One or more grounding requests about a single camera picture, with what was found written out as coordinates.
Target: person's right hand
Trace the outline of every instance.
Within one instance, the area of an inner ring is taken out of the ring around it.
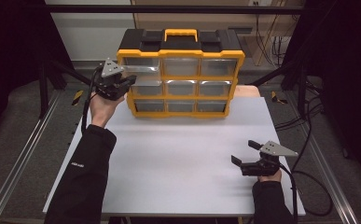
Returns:
[[[268,175],[268,176],[259,176],[258,177],[259,182],[264,181],[277,181],[281,182],[282,180],[282,171],[279,169],[274,175]]]

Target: yellow storage organizer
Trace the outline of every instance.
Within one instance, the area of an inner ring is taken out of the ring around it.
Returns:
[[[129,29],[117,53],[137,75],[127,102],[136,117],[224,118],[244,53],[235,32]]]

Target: metal bracket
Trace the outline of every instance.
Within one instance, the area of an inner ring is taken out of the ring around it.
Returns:
[[[261,147],[260,151],[272,156],[297,157],[299,155],[297,152],[290,150],[287,147],[282,147],[272,141],[268,141]]]
[[[118,66],[118,64],[116,64],[110,58],[107,58],[107,60],[104,62],[104,70],[102,71],[102,77],[110,77],[117,73],[121,73],[123,71],[124,69]]]

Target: white wall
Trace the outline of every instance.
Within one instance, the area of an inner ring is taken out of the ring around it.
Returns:
[[[46,0],[48,5],[130,5],[130,0]],[[116,59],[126,29],[134,28],[132,14],[52,13],[72,61]]]

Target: hand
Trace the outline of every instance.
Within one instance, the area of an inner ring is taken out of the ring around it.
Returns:
[[[92,116],[91,124],[104,128],[107,122],[114,115],[117,105],[125,100],[121,96],[116,101],[111,101],[93,92],[90,97],[90,114]]]
[[[281,180],[282,180],[282,171],[279,169],[274,175],[259,176],[258,180],[259,180],[259,182],[264,182],[264,181],[281,182]]]

